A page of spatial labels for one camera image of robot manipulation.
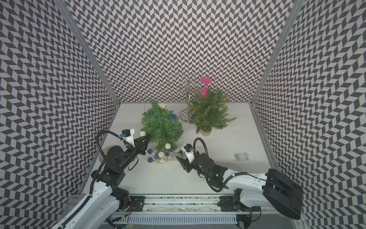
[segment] white table surface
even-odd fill
[[[179,114],[181,109],[187,107],[183,103],[167,103],[166,105],[169,110],[174,110],[175,114]],[[142,128],[142,113],[149,108],[150,104],[121,104],[110,131],[121,134],[123,129],[134,128],[134,138],[139,137]],[[249,160],[240,163],[242,171],[250,173],[267,172],[270,165],[249,105],[247,103],[228,103],[228,108],[228,117],[237,117],[237,119],[229,123],[228,127],[223,130],[213,130],[208,137],[204,137],[200,133],[196,134],[193,124],[182,123],[184,133],[177,142],[177,146],[180,148],[187,143],[193,145],[194,139],[201,137],[207,145],[210,158],[215,162],[220,158],[235,160],[235,153],[246,152],[249,155]],[[120,145],[125,149],[125,146],[118,138],[109,134],[102,148],[110,145]],[[149,144],[149,147],[154,149],[154,145]],[[204,152],[200,142],[197,143],[196,150],[201,153]],[[194,170],[187,173],[178,161],[155,165],[147,161],[150,156],[148,153],[145,156],[138,155],[138,164],[133,170],[125,171],[126,176],[119,187],[128,190],[130,194],[215,193],[208,187],[205,179],[200,178]],[[98,169],[99,165],[100,162],[97,160],[93,170]],[[83,188],[83,193],[88,192],[91,180],[91,177],[89,177]],[[221,193],[233,193],[233,190],[224,189]]]

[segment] artificial christmas tree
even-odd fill
[[[156,100],[151,99],[151,109],[142,114],[142,132],[150,135],[150,143],[157,143],[158,152],[175,150],[175,143],[183,134],[182,124],[172,110],[167,110],[164,104],[158,105]]]
[[[202,135],[208,136],[212,128],[223,129],[228,125],[228,122],[236,119],[226,118],[228,115],[226,95],[221,90],[212,92],[208,89],[207,97],[203,97],[197,92],[193,93],[196,94],[196,99],[192,104],[188,103],[188,101],[185,101],[185,103],[188,105],[191,114],[190,123],[196,125],[197,133],[201,131]]]

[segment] tree pot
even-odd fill
[[[210,132],[206,132],[204,130],[201,130],[201,134],[205,137],[209,136],[211,134],[211,131]]]

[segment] black and white pattern wall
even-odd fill
[[[212,78],[212,88],[230,101],[251,100],[293,6],[293,0],[67,2],[123,102],[183,101],[182,90],[168,86],[179,71]]]
[[[365,1],[306,1],[255,104],[312,228],[365,228],[365,25]]]
[[[0,228],[49,228],[116,105],[52,2],[0,11]]]

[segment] metal stand base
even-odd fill
[[[180,112],[179,112],[179,118],[182,122],[185,123],[189,123],[191,121],[191,115],[189,113],[189,109],[188,107],[183,108]]]

